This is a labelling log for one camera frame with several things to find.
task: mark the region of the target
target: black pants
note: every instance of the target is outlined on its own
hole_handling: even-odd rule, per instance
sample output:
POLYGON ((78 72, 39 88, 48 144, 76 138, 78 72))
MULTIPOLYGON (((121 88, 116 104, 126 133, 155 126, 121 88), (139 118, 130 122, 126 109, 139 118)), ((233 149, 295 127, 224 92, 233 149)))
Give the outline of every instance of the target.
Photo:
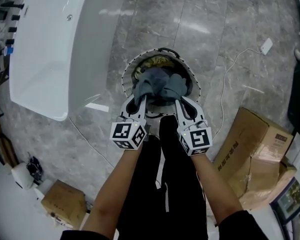
POLYGON ((117 224, 120 240, 208 239, 206 202, 194 164, 178 141, 177 127, 174 116, 163 117, 160 140, 150 135, 143 143, 117 224), (165 162, 157 189, 161 149, 165 162))

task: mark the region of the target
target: leg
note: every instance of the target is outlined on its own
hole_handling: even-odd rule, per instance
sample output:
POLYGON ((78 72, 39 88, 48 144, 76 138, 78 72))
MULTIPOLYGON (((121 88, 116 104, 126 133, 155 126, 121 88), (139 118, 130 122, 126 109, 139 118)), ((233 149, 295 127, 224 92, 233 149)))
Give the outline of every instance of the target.
POLYGON ((206 201, 193 162, 178 140, 175 116, 163 117, 159 136, 165 163, 162 184, 168 188, 169 216, 176 234, 207 239, 206 201))
POLYGON ((160 141, 149 136, 149 141, 143 143, 143 148, 135 167, 130 188, 119 217, 117 229, 120 239, 133 239, 151 227, 156 214, 157 187, 156 177, 161 156, 160 141))

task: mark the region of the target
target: white cable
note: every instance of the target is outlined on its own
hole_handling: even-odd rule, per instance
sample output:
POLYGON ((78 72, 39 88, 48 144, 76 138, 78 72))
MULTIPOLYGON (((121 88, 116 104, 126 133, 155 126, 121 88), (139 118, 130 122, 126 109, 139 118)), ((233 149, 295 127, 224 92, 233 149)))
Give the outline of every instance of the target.
POLYGON ((236 62, 237 62, 239 56, 240 56, 241 54, 245 53, 245 52, 248 51, 248 50, 253 51, 253 52, 255 52, 256 54, 262 54, 262 51, 259 52, 259 51, 256 51, 256 50, 247 48, 247 49, 245 49, 244 51, 242 51, 242 52, 240 52, 240 53, 238 54, 238 56, 237 56, 237 57, 235 58, 235 60, 234 60, 234 63, 233 63, 233 64, 231 65, 231 67, 229 67, 229 68, 227 69, 227 71, 224 73, 224 76, 223 76, 223 88, 222 88, 221 99, 220 99, 221 111, 222 111, 222 123, 221 123, 221 126, 220 126, 219 130, 216 132, 216 134, 214 135, 214 137, 213 137, 212 140, 215 139, 215 137, 218 135, 218 133, 221 131, 222 127, 224 126, 225 112, 224 112, 224 106, 223 106, 223 104, 222 104, 222 98, 223 98, 224 92, 225 92, 226 75, 227 75, 228 71, 229 71, 230 69, 232 69, 232 67, 236 64, 236 62))
POLYGON ((105 156, 103 155, 103 154, 101 154, 98 150, 96 150, 95 148, 94 148, 94 146, 92 146, 91 144, 90 144, 90 142, 86 139, 86 137, 81 133, 81 131, 78 129, 78 127, 75 125, 75 123, 72 121, 72 119, 69 117, 69 119, 70 119, 70 121, 71 121, 71 123, 73 124, 73 126, 76 128, 76 130, 78 131, 78 133, 82 136, 82 138, 84 138, 85 139, 85 141, 89 144, 89 146, 91 147, 91 148, 93 148, 94 149, 94 151, 95 152, 97 152, 100 156, 102 156, 103 158, 104 158, 104 160, 112 167, 112 168, 115 168, 106 158, 105 158, 105 156))

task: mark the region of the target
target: forearm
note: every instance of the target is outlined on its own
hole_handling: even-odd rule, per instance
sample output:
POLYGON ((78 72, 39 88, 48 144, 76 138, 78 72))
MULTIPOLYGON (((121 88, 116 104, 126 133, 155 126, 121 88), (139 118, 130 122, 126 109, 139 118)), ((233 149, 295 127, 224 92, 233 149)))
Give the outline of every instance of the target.
POLYGON ((218 174, 206 155, 194 155, 191 159, 218 225, 231 214, 243 210, 234 191, 218 174))
POLYGON ((121 159, 100 189, 83 230, 112 239, 124 205, 140 152, 124 151, 121 159))

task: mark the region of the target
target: bathtub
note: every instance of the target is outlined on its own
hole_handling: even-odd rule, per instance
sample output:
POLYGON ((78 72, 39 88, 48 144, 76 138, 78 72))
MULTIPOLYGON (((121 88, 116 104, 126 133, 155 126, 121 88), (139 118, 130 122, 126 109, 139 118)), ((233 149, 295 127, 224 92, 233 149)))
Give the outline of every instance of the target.
POLYGON ((124 0, 24 0, 10 56, 13 102, 63 121, 106 88, 124 0))

